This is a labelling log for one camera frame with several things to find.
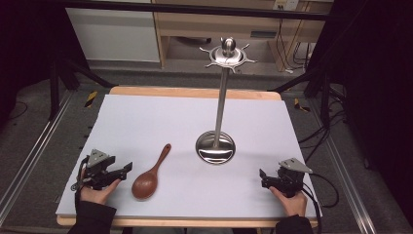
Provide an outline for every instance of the gray carpet floor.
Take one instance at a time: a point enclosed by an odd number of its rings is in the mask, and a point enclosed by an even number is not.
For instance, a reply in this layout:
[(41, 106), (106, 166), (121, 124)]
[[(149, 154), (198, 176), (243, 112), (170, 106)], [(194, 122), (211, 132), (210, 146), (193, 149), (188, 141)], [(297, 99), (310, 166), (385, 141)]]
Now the gray carpet floor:
[[(175, 66), (181, 62), (188, 64), (184, 58), (172, 59), (170, 64)], [(219, 69), (210, 73), (179, 72), (175, 69), (175, 67), (169, 67), (161, 71), (141, 69), (139, 71), (95, 70), (94, 72), (108, 81), (122, 85), (219, 88), (219, 76), (216, 75)], [(228, 88), (264, 91), (275, 88), (291, 78), (285, 74), (246, 73), (232, 75)], [(109, 92), (108, 89), (100, 87), (83, 76), (79, 76), (79, 80), (81, 87), (71, 93), (71, 101), (60, 123), (3, 221), (2, 232), (17, 230), (26, 233), (65, 233), (67, 231), (67, 227), (61, 227), (56, 223), (55, 211), (58, 205), (56, 198), (62, 194), (65, 183), (79, 157), (81, 147), (85, 144), (87, 135), (97, 118), (104, 95)], [(300, 98), (301, 103), (310, 101), (315, 105), (319, 104), (317, 98), (304, 100), (300, 90), (301, 87), (297, 86), (282, 94), (298, 139), (309, 136), (319, 128), (316, 117), (317, 108), (306, 112), (294, 107), (295, 98)], [(98, 95), (92, 107), (84, 107), (92, 91), (98, 91)], [(2, 177), (0, 195), (6, 193), (25, 157), (47, 124), (48, 81), (24, 88), (19, 92), (18, 100), (20, 102), (11, 116), (18, 116), (24, 111), (25, 106), (27, 110), (21, 116), (11, 119), (0, 132), (0, 159), (2, 161), (0, 164), (0, 176)], [(330, 108), (331, 115), (333, 115), (340, 111), (342, 106), (340, 103), (332, 103)], [(330, 137), (340, 152), (377, 233), (413, 233), (412, 227), (404, 218), (380, 174), (364, 168), (363, 156), (349, 126), (343, 119), (337, 119), (336, 124), (331, 127)], [(305, 147), (315, 145), (318, 140), (318, 138), (313, 138), (301, 145), (305, 158), (312, 150), (312, 148)], [(331, 180), (340, 193), (340, 202), (336, 207), (321, 208), (323, 233), (360, 233), (357, 220), (331, 160), (327, 145), (324, 143), (308, 162), (308, 166), (316, 173)], [(327, 183), (317, 178), (312, 178), (312, 181), (322, 205), (334, 202), (334, 191)]]

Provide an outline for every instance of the wooden spoon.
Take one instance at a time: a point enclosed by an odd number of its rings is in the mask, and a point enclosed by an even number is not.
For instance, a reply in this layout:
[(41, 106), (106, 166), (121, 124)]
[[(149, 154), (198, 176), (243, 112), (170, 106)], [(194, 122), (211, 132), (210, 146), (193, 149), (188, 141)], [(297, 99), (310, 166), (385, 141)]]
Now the wooden spoon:
[(131, 186), (131, 193), (137, 199), (146, 199), (154, 194), (158, 186), (158, 169), (170, 151), (170, 144), (165, 145), (158, 162), (148, 172), (140, 175)]

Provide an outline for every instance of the person's right hand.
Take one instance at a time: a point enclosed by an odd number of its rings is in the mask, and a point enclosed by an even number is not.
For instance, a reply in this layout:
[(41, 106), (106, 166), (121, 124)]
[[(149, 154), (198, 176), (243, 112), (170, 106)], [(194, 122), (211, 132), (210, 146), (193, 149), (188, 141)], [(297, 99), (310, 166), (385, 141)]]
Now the person's right hand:
[(299, 191), (294, 197), (287, 198), (273, 186), (270, 187), (270, 190), (282, 202), (282, 206), (284, 207), (287, 216), (304, 216), (306, 214), (307, 197), (303, 192)]

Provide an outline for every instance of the table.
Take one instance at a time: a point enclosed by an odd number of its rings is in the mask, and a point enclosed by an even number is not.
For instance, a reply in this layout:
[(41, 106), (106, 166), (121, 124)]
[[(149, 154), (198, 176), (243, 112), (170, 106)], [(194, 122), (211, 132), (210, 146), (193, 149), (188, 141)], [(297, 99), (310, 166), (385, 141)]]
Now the table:
[[(142, 96), (142, 97), (155, 96), (155, 97), (174, 97), (174, 98), (177, 98), (177, 97), (180, 97), (180, 98), (217, 98), (218, 94), (219, 94), (218, 90), (160, 88), (160, 87), (115, 87), (110, 91), (110, 96), (118, 96), (118, 95)], [(267, 100), (267, 101), (268, 100), (281, 100), (280, 95), (277, 93), (244, 91), (244, 90), (237, 90), (237, 91), (228, 90), (227, 98), (228, 99), (255, 99), (255, 100)], [(115, 219), (113, 220), (112, 225), (123, 226), (123, 227), (126, 227), (126, 226), (274, 227), (278, 221), (279, 221), (278, 218), (276, 219), (274, 218), (213, 219), (209, 217), (206, 217), (206, 218), (187, 218), (187, 217), (185, 218), (180, 218), (180, 217), (139, 218), (139, 217), (130, 217), (130, 216), (115, 216)], [(75, 223), (75, 215), (59, 214), (57, 216), (57, 222), (60, 225), (73, 225)], [(317, 226), (317, 220), (315, 217), (311, 218), (311, 223), (313, 226)]]

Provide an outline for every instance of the person's left hand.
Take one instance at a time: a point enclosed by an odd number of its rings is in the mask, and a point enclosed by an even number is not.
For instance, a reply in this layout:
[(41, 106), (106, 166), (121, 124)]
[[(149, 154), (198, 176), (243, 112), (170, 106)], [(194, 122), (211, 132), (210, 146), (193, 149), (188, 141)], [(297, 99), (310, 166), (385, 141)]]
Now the person's left hand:
[(80, 201), (98, 203), (100, 205), (105, 205), (109, 195), (115, 191), (118, 184), (121, 182), (120, 179), (116, 179), (109, 186), (103, 188), (102, 190), (93, 190), (87, 186), (84, 186), (80, 191)]

